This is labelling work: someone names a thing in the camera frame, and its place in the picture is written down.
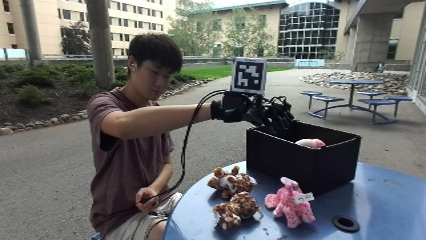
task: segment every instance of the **stuffed animal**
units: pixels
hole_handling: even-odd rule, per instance
[[[252,217],[256,213],[260,213],[260,219],[264,217],[261,208],[249,192],[236,193],[229,203],[221,203],[213,207],[213,213],[217,219],[215,226],[220,223],[225,230],[241,225],[241,220]]]
[[[316,220],[308,201],[296,203],[294,197],[302,196],[302,190],[298,183],[289,178],[282,177],[284,187],[278,189],[277,194],[268,194],[265,197],[266,208],[274,208],[274,217],[285,216],[288,227],[296,228],[302,221],[310,223]]]
[[[256,179],[245,173],[238,173],[240,167],[234,166],[230,173],[223,168],[215,168],[215,177],[208,181],[208,186],[221,191],[224,199],[230,198],[236,193],[252,192]]]
[[[296,144],[313,149],[320,149],[325,146],[325,143],[320,139],[301,139]]]

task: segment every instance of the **maroon t-shirt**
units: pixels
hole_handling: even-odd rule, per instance
[[[149,102],[147,107],[156,106],[157,102]],[[175,148],[169,132],[123,140],[101,131],[101,121],[107,114],[136,108],[139,107],[119,89],[95,95],[87,106],[96,168],[91,184],[91,222],[101,235],[107,235],[139,213],[140,210],[135,206],[136,193],[157,178],[165,157]],[[163,196],[160,202],[173,193],[175,191]]]

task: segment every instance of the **man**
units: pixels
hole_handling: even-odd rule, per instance
[[[91,222],[103,239],[161,239],[165,217],[181,193],[167,189],[173,173],[169,131],[189,124],[197,104],[160,106],[172,75],[180,72],[183,55],[165,34],[137,35],[129,46],[128,82],[88,102],[96,175],[91,185]],[[232,114],[241,121],[242,110]],[[196,122],[224,119],[221,101],[205,103]]]

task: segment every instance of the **black plastic box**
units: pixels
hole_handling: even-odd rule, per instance
[[[325,142],[321,149],[297,145],[301,139]],[[273,134],[268,127],[246,130],[246,167],[269,176],[296,180],[304,193],[314,196],[356,178],[361,136],[293,121],[289,129]]]

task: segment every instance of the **hand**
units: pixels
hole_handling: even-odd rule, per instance
[[[212,102],[212,119],[224,120],[227,123],[241,122],[250,106],[252,101],[246,95],[228,91],[223,101]]]
[[[143,198],[147,198],[147,197],[149,198],[156,195],[157,195],[157,192],[151,188],[141,188],[137,191],[137,193],[136,193],[136,207],[139,208],[139,210],[141,210],[141,212],[149,213],[157,207],[159,197],[149,199],[149,201],[147,203],[141,203]]]

